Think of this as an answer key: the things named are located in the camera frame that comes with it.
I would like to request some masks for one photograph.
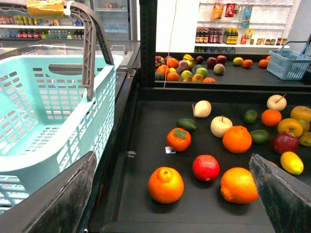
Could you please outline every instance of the cable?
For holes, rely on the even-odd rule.
[[[176,12],[177,12],[177,0],[175,1],[175,12],[174,12],[173,25],[172,25],[171,36],[170,36],[169,52],[168,52],[168,55],[167,55],[168,59],[170,57],[170,49],[171,49],[171,43],[172,43],[172,34],[173,34],[173,29],[174,29]],[[163,88],[165,88],[165,84],[166,84],[166,76],[167,76],[167,72],[166,71],[165,71],[165,80],[164,80]]]

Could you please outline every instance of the white apple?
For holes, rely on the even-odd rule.
[[[212,106],[207,100],[201,100],[197,102],[195,106],[192,105],[192,109],[195,117],[205,118],[208,117],[212,111]]]
[[[287,105],[287,101],[284,96],[280,95],[273,95],[270,96],[269,99],[267,100],[267,107],[269,109],[275,109],[278,111],[282,111]]]
[[[210,130],[216,137],[223,137],[225,132],[232,126],[232,121],[230,119],[224,116],[217,116],[210,123]]]

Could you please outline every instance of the gray basket handle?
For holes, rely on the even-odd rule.
[[[281,55],[282,56],[282,53],[283,53],[283,50],[285,48],[285,45],[289,44],[289,43],[306,43],[305,47],[303,48],[303,50],[301,51],[300,55],[304,55],[304,57],[306,57],[307,55],[307,51],[309,49],[309,42],[308,41],[288,41],[286,42],[282,47],[281,49],[277,52],[278,55]]]
[[[27,0],[0,0],[0,11],[18,11],[28,14]],[[108,46],[108,40],[104,27],[98,15],[84,4],[73,2],[70,7],[71,16],[78,17],[84,24],[84,52],[82,64],[82,85],[87,88],[87,100],[93,99],[93,88],[95,78],[95,48],[96,37],[101,47],[104,59],[108,65],[113,65],[113,57]]]

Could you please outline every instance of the orange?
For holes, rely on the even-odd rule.
[[[166,61],[166,65],[169,67],[169,68],[178,68],[179,66],[179,62],[177,61],[177,59],[173,58],[173,57],[170,57],[167,59]]]
[[[226,171],[220,181],[221,193],[228,202],[250,204],[258,198],[252,173],[242,167]]]
[[[259,67],[266,69],[268,67],[269,61],[266,59],[262,59],[259,61]]]
[[[282,114],[276,109],[267,109],[261,115],[261,121],[265,126],[277,126],[281,120]]]
[[[151,197],[162,204],[177,201],[184,192],[184,182],[178,171],[171,167],[159,167],[148,181]]]
[[[179,81],[179,74],[175,72],[171,72],[166,77],[167,81]]]
[[[243,68],[250,68],[253,65],[253,61],[250,59],[246,59],[242,62],[242,67]]]
[[[161,65],[158,67],[158,69],[156,69],[157,72],[160,72],[161,74],[165,76],[167,76],[167,74],[170,73],[170,69],[166,66],[166,65]]]
[[[252,136],[245,127],[233,126],[225,132],[223,145],[231,153],[244,153],[252,145]]]

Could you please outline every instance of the refrigerator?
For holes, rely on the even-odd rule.
[[[137,40],[136,0],[90,0],[104,24],[108,40]]]

